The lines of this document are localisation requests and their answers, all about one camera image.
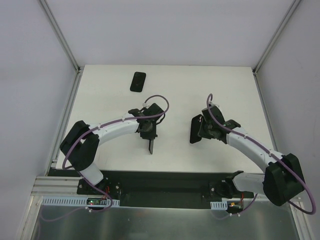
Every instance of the cable clip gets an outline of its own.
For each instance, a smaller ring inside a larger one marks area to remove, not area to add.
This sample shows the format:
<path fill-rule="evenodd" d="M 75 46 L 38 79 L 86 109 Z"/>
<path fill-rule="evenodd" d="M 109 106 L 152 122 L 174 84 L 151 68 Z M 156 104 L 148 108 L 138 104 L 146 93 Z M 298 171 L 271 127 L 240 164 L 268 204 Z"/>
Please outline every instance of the cable clip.
<path fill-rule="evenodd" d="M 269 157 L 271 158 L 271 154 L 273 153 L 273 150 L 270 148 L 269 149 L 269 153 L 268 153 L 268 155 L 269 155 Z"/>

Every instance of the metal frame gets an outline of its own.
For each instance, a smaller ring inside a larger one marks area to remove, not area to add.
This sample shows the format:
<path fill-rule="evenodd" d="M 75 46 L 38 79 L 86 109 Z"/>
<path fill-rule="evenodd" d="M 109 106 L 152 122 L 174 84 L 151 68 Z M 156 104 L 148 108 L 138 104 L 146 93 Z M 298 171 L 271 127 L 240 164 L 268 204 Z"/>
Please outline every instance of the metal frame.
<path fill-rule="evenodd" d="M 49 170 L 55 167 L 57 162 L 57 157 L 59 154 L 59 143 L 62 141 L 62 138 L 64 136 L 64 133 L 66 131 L 66 127 L 69 121 L 69 117 L 71 114 L 71 110 L 76 98 L 77 90 L 80 84 L 83 67 L 80 67 L 77 63 L 77 60 L 74 57 L 74 54 L 72 53 L 70 46 L 68 45 L 68 42 L 66 41 L 56 18 L 54 17 L 48 3 L 46 0 L 38 0 L 41 8 L 43 9 L 44 13 L 47 16 L 47 19 L 58 39 L 58 41 L 61 44 L 61 47 L 63 48 L 64 52 L 66 53 L 69 61 L 71 62 L 73 68 L 76 71 L 76 76 L 68 97 L 68 101 L 66 103 L 66 106 L 64 108 L 64 114 L 60 121 L 57 137 L 55 139 L 50 158 L 49 158 L 49 164 L 47 167 L 46 176 L 44 177 L 37 177 L 35 180 L 31 197 L 29 199 L 29 203 L 27 205 L 27 209 L 25 212 L 25 215 L 22 220 L 22 224 L 20 226 L 19 232 L 18 232 L 18 239 L 22 240 L 29 240 L 32 236 L 34 227 L 36 225 L 37 216 L 39 213 L 39 209 L 41 206 L 41 202 L 43 200 L 43 196 L 79 196 L 77 195 L 77 186 L 79 182 L 79 177 L 52 177 L 47 176 L 49 173 Z M 257 90 L 259 93 L 259 97 L 261 100 L 262 108 L 264 111 L 264 115 L 267 121 L 267 126 L 269 129 L 269 133 L 271 136 L 272 144 L 274 149 L 277 149 L 274 134 L 270 125 L 269 121 L 269 115 L 268 111 L 266 109 L 265 101 L 263 99 L 261 89 L 259 86 L 259 81 L 257 80 L 257 72 L 261 69 L 261 66 L 264 64 L 265 60 L 267 59 L 270 52 L 273 50 L 274 46 L 276 45 L 280 35 L 284 31 L 286 25 L 288 24 L 289 20 L 293 16 L 294 12 L 297 10 L 298 6 L 302 0 L 294 0 L 292 4 L 290 5 L 289 9 L 287 10 L 285 16 L 281 20 L 279 26 L 277 27 L 275 33 L 273 34 L 271 40 L 269 41 L 267 47 L 265 48 L 262 56 L 260 57 L 258 63 L 256 64 L 256 67 L 253 70 L 254 79 L 257 85 Z M 264 196 L 259 196 L 258 201 L 266 201 L 266 198 Z M 295 199 L 296 203 L 299 204 L 301 207 L 303 207 L 303 203 L 300 202 L 300 199 Z M 301 212 L 297 211 L 293 207 L 291 207 L 293 218 L 295 225 L 298 230 L 298 234 L 300 239 L 302 240 L 312 240 L 314 239 L 314 236 L 312 234 L 308 218 Z"/>
<path fill-rule="evenodd" d="M 256 75 L 257 72 L 260 70 L 261 66 L 264 64 L 265 60 L 267 59 L 268 55 L 276 45 L 280 35 L 283 33 L 285 27 L 287 26 L 288 22 L 290 21 L 293 14 L 296 12 L 298 6 L 303 0 L 294 0 L 289 9 L 286 11 L 283 19 L 281 20 L 279 26 L 275 30 L 271 40 L 269 41 L 268 45 L 266 46 L 265 50 L 263 51 L 262 56 L 260 57 L 258 63 L 256 64 L 255 68 L 253 69 L 253 74 Z"/>
<path fill-rule="evenodd" d="M 41 8 L 43 9 L 45 15 L 47 16 L 48 21 L 49 21 L 49 23 L 50 23 L 50 25 L 56 35 L 56 38 L 60 42 L 61 47 L 63 48 L 65 54 L 67 55 L 72 66 L 74 67 L 74 69 L 78 72 L 80 70 L 80 66 L 77 63 L 77 60 L 75 59 L 75 56 L 72 53 L 72 51 L 71 51 L 71 49 L 65 39 L 65 36 L 63 35 L 63 33 L 57 23 L 57 20 L 49 7 L 49 4 L 47 3 L 46 0 L 38 0 L 38 2 L 40 4 Z"/>
<path fill-rule="evenodd" d="M 44 196 L 65 196 L 65 197 L 83 197 L 96 198 L 96 195 L 77 195 L 77 186 L 80 177 L 56 177 L 56 176 L 40 176 L 35 180 L 34 187 L 31 192 L 30 201 L 28 203 L 27 211 L 23 218 L 23 225 L 19 231 L 18 239 L 29 240 L 36 228 L 37 216 L 40 210 L 41 202 Z M 269 201 L 265 196 L 258 196 L 256 201 L 265 202 Z M 303 207 L 301 199 L 298 197 L 293 201 L 299 206 Z M 308 222 L 307 217 L 300 211 L 291 207 L 293 219 L 301 240 L 315 239 Z"/>
<path fill-rule="evenodd" d="M 48 174 L 50 168 L 51 167 L 55 167 L 55 165 L 57 164 L 57 159 L 58 159 L 58 155 L 59 155 L 59 145 L 62 142 L 64 134 L 66 132 L 66 128 L 67 128 L 67 125 L 68 125 L 68 121 L 69 121 L 69 118 L 70 118 L 70 114 L 71 114 L 72 108 L 74 106 L 74 102 L 75 102 L 75 99 L 76 99 L 76 95 L 77 95 L 77 91 L 78 91 L 78 88 L 79 88 L 79 84 L 80 84 L 80 80 L 81 80 L 81 77 L 82 77 L 83 70 L 84 70 L 84 68 L 81 67 L 79 69 L 79 72 L 75 75 L 75 79 L 74 79 L 73 84 L 72 84 L 71 92 L 70 92 L 70 94 L 68 96 L 66 105 L 64 107 L 63 116 L 62 116 L 62 119 L 60 121 L 60 124 L 59 124 L 59 127 L 58 127 L 58 132 L 57 132 L 57 135 L 56 135 L 56 138 L 55 138 L 55 141 L 54 141 L 54 144 L 53 144 L 53 148 L 52 148 L 52 151 L 51 151 L 51 154 L 50 154 L 50 157 L 49 157 L 49 162 L 47 164 L 46 173 L 45 173 L 46 175 Z"/>

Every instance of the black cable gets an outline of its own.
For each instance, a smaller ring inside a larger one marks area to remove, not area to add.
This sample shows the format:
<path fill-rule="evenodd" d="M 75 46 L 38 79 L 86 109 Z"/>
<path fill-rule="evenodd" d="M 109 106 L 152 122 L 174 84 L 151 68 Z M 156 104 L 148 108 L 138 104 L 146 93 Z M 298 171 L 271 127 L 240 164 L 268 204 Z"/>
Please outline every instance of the black cable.
<path fill-rule="evenodd" d="M 155 125 L 159 125 L 165 119 L 165 117 L 166 117 L 166 114 L 163 114 L 163 118 L 161 118 L 160 121 L 157 122 Z"/>

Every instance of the black bracket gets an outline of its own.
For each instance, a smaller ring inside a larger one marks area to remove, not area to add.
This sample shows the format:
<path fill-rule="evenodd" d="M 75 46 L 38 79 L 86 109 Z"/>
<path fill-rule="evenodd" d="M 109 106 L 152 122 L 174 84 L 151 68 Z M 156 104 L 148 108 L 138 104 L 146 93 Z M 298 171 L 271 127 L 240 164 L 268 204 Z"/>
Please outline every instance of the black bracket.
<path fill-rule="evenodd" d="M 282 156 L 282 161 L 303 181 L 304 175 L 298 158 L 293 154 Z M 304 187 L 279 162 L 270 163 L 265 169 L 263 191 L 266 197 L 276 206 L 281 206 L 301 193 Z"/>

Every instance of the wire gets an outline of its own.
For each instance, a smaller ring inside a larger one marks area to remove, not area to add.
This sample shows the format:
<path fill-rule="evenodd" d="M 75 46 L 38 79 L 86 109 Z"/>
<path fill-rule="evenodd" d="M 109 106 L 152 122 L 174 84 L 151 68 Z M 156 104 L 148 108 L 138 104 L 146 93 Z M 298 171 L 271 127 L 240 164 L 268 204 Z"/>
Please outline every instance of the wire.
<path fill-rule="evenodd" d="M 166 117 L 166 114 L 163 114 L 163 117 L 155 125 L 159 125 L 160 123 L 162 123 L 162 121 L 165 119 L 165 117 Z"/>
<path fill-rule="evenodd" d="M 160 97 L 162 99 L 164 99 L 166 101 L 166 104 L 167 104 L 167 107 L 166 107 L 166 110 L 164 110 L 164 112 L 162 113 L 159 113 L 159 114 L 156 114 L 156 115 L 151 115 L 151 116 L 134 116 L 134 117 L 127 117 L 125 119 L 117 119 L 117 120 L 113 120 L 113 121 L 110 121 L 110 122 L 107 122 L 107 123 L 104 123 L 104 124 L 101 124 L 100 128 L 104 128 L 108 125 L 111 125 L 111 124 L 115 124 L 115 123 L 119 123 L 119 122 L 122 122 L 122 121 L 126 121 L 126 120 L 135 120 L 135 119 L 151 119 L 151 118 L 156 118 L 156 117 L 161 117 L 162 115 L 164 115 L 166 112 L 168 112 L 169 110 L 169 101 L 162 95 L 152 95 L 150 97 L 148 97 L 144 103 L 147 103 L 147 101 L 149 99 L 152 99 L 152 98 L 155 98 L 155 97 Z M 63 170 L 66 170 L 66 169 L 70 169 L 72 168 L 72 166 L 67 166 L 66 167 L 66 162 L 70 156 L 70 154 L 72 153 L 72 151 L 75 149 L 76 145 L 81 141 L 81 139 L 83 139 L 85 136 L 87 136 L 89 133 L 92 133 L 94 132 L 95 130 L 98 130 L 99 128 L 96 126 L 92 129 L 89 129 L 88 131 L 86 131 L 85 133 L 83 133 L 75 142 L 74 144 L 70 147 L 69 151 L 67 152 L 67 154 L 65 155 L 65 158 L 63 160 L 63 163 L 62 163 L 62 169 Z"/>
<path fill-rule="evenodd" d="M 265 151 L 268 155 L 270 155 L 271 157 L 273 157 L 277 162 L 279 162 L 289 173 L 291 173 L 295 179 L 303 186 L 303 188 L 305 189 L 306 193 L 309 196 L 310 202 L 311 202 L 311 206 L 312 206 L 312 210 L 311 211 L 307 211 L 301 207 L 299 207 L 298 205 L 294 204 L 292 201 L 288 201 L 288 203 L 290 203 L 292 206 L 294 206 L 295 208 L 297 208 L 298 210 L 300 210 L 301 212 L 308 214 L 308 215 L 314 215 L 317 211 L 317 207 L 316 207 L 316 201 L 314 199 L 314 196 L 311 193 L 311 190 L 309 189 L 309 187 L 306 185 L 306 183 L 294 172 L 292 171 L 280 158 L 278 158 L 276 155 L 274 155 L 272 152 L 270 152 L 269 149 L 267 149 L 265 146 L 263 146 L 262 144 L 260 144 L 258 141 L 256 141 L 255 139 L 253 139 L 250 136 L 245 136 L 243 133 L 241 132 L 237 132 L 234 131 L 232 129 L 229 129 L 225 126 L 223 126 L 220 122 L 218 122 L 218 120 L 215 118 L 215 116 L 212 114 L 212 112 L 210 111 L 210 102 L 213 99 L 213 94 L 210 93 L 209 96 L 206 99 L 206 107 L 208 109 L 208 112 L 210 114 L 210 116 L 212 117 L 212 119 L 215 121 L 216 124 L 218 124 L 219 127 L 221 127 L 222 129 L 231 132 L 233 134 L 239 135 L 241 137 L 245 137 L 246 139 L 248 139 L 249 141 L 251 141 L 252 143 L 256 144 L 258 147 L 260 147 L 263 151 Z"/>
<path fill-rule="evenodd" d="M 243 214 L 243 213 L 246 212 L 249 208 L 252 207 L 252 205 L 253 205 L 253 203 L 256 201 L 257 197 L 258 197 L 258 193 L 256 193 L 256 194 L 254 195 L 254 198 L 253 198 L 252 201 L 249 203 L 249 205 L 248 205 L 246 208 L 244 208 L 241 212 L 239 212 L 239 214 L 238 214 L 238 213 L 233 213 L 233 214 L 228 214 L 228 215 L 226 215 L 226 216 L 224 216 L 224 217 L 216 217 L 216 216 L 213 215 L 213 217 L 214 217 L 215 219 L 217 219 L 217 220 L 224 220 L 224 219 L 227 219 L 227 218 L 232 217 L 232 216 L 235 216 L 235 215 L 240 216 L 240 214 Z"/>
<path fill-rule="evenodd" d="M 166 101 L 167 108 L 166 108 L 166 110 L 164 110 L 164 112 L 159 113 L 159 114 L 156 114 L 156 115 L 151 115 L 151 116 L 137 116 L 137 117 L 127 117 L 127 118 L 125 118 L 125 119 L 117 119 L 117 120 L 113 120 L 113 121 L 110 121 L 110 122 L 107 122 L 107 123 L 102 124 L 102 125 L 100 126 L 100 128 L 104 128 L 104 127 L 106 127 L 106 126 L 108 126 L 108 125 L 115 124 L 115 123 L 119 123 L 119 122 L 123 122 L 123 121 L 126 121 L 126 120 L 150 119 L 150 118 L 161 117 L 161 116 L 163 115 L 163 118 L 162 118 L 162 119 L 160 120 L 160 122 L 158 123 L 158 124 L 160 124 L 160 123 L 163 121 L 163 119 L 165 118 L 165 114 L 166 114 L 166 112 L 169 110 L 170 104 L 169 104 L 169 101 L 168 101 L 164 96 L 159 95 L 159 94 L 155 94 L 155 95 L 152 95 L 152 96 L 148 97 L 148 98 L 144 101 L 144 103 L 147 103 L 148 100 L 150 100 L 150 99 L 152 99 L 152 98 L 155 98 L 155 97 L 160 97 L 160 98 L 162 98 L 162 99 L 164 99 L 164 100 Z M 94 132 L 95 130 L 98 130 L 98 127 L 94 127 L 94 128 L 92 128 L 92 129 L 86 131 L 84 134 L 82 134 L 82 135 L 74 142 L 74 144 L 73 144 L 73 145 L 71 146 L 71 148 L 69 149 L 68 153 L 65 155 L 65 158 L 64 158 L 63 163 L 62 163 L 62 169 L 66 170 L 66 169 L 72 168 L 72 166 L 66 167 L 66 162 L 67 162 L 70 154 L 71 154 L 72 151 L 75 149 L 76 145 L 81 141 L 81 139 L 83 139 L 86 135 Z M 93 189 L 95 189 L 96 191 L 102 193 L 103 196 L 106 196 L 106 198 L 110 199 L 110 205 L 109 205 L 109 206 L 106 206 L 106 207 L 104 207 L 103 209 L 100 209 L 100 210 L 90 209 L 90 211 L 91 211 L 91 212 L 94 212 L 94 213 L 98 213 L 98 212 L 104 212 L 104 211 L 108 210 L 109 208 L 111 208 L 112 205 L 113 205 L 113 199 L 109 196 L 108 191 L 104 192 L 104 191 L 102 191 L 101 189 L 99 189 L 99 188 L 97 188 L 96 186 L 94 186 L 94 185 L 93 185 L 88 179 L 86 179 L 79 171 L 78 171 L 78 174 L 79 174 L 81 177 L 83 177 L 83 179 L 84 179 Z M 43 215 L 42 215 L 43 209 L 44 209 L 44 208 L 42 207 L 41 210 L 40 210 L 40 212 L 39 212 L 39 217 L 40 217 L 40 219 L 43 220 L 44 222 L 49 222 L 49 223 L 51 223 L 51 222 L 55 222 L 55 221 L 58 221 L 58 220 L 60 220 L 60 219 L 63 219 L 63 218 L 65 218 L 65 217 L 68 217 L 69 215 L 73 214 L 74 212 L 77 212 L 77 211 L 80 210 L 80 209 L 86 209 L 86 208 L 83 207 L 83 206 L 82 206 L 82 207 L 77 207 L 77 208 L 73 209 L 72 211 L 70 211 L 70 212 L 68 212 L 68 213 L 66 213 L 66 214 L 64 214 L 64 215 L 59 216 L 59 217 L 57 217 L 57 218 L 53 218 L 53 219 L 45 219 L 45 218 L 43 217 Z M 41 233 L 40 233 L 40 222 L 39 222 L 39 230 L 38 230 L 38 234 L 37 234 L 37 239 L 40 238 L 40 234 L 41 234 Z"/>

